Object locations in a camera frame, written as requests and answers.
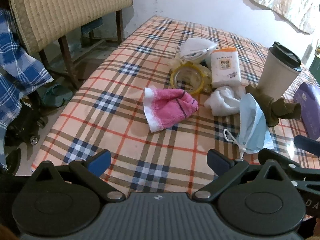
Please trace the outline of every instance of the mask ear loop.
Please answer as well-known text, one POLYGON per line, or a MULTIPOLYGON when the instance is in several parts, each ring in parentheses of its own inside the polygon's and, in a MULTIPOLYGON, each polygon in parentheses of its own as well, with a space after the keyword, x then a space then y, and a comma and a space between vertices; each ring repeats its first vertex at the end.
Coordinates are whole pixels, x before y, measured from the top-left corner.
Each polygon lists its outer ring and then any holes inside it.
POLYGON ((238 147, 239 147, 239 151, 240 151, 240 158, 243 159, 243 154, 246 151, 246 148, 244 148, 242 145, 240 145, 240 143, 237 142, 237 140, 233 137, 233 135, 229 132, 228 129, 224 129, 223 130, 223 136, 226 139, 227 142, 232 142, 235 143, 238 147), (227 138, 226 132, 230 135, 230 137, 232 138, 232 140, 227 138))

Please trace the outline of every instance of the purple box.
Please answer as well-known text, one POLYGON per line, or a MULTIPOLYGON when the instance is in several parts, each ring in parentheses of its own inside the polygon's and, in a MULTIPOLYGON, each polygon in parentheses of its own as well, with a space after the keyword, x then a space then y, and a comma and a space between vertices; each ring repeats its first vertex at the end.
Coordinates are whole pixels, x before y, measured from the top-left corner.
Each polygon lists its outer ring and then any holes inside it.
POLYGON ((320 137, 320 88, 303 82, 293 96, 301 104, 301 117, 308 137, 320 137))

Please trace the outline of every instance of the pink cloth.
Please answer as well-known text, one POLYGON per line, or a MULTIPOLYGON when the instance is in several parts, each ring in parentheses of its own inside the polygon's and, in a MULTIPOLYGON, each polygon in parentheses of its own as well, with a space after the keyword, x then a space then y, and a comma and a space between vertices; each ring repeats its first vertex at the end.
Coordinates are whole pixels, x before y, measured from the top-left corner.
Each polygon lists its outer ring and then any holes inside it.
POLYGON ((182 89, 144 89, 144 114, 150 131, 156 132, 172 127, 191 116, 198 102, 182 89))

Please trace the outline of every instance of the white coffee cup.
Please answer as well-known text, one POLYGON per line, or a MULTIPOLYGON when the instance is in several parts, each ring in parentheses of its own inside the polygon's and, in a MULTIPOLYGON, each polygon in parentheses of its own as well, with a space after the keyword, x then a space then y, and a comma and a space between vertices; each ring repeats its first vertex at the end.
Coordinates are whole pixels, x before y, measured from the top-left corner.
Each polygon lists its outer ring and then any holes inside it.
POLYGON ((301 60, 291 50, 274 42, 269 48, 258 89, 274 100, 279 99, 301 72, 301 60))

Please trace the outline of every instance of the brown cloth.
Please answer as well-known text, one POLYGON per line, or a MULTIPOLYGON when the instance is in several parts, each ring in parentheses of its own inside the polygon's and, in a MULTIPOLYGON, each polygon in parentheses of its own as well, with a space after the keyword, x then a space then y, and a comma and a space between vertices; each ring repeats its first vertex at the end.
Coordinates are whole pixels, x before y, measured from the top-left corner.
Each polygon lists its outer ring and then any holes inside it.
POLYGON ((245 87, 245 92, 252 94, 259 104, 268 127, 278 125, 279 118, 300 119, 301 117, 301 105, 299 103, 286 103, 283 98, 275 101, 272 97, 261 93, 261 91, 251 85, 245 87))

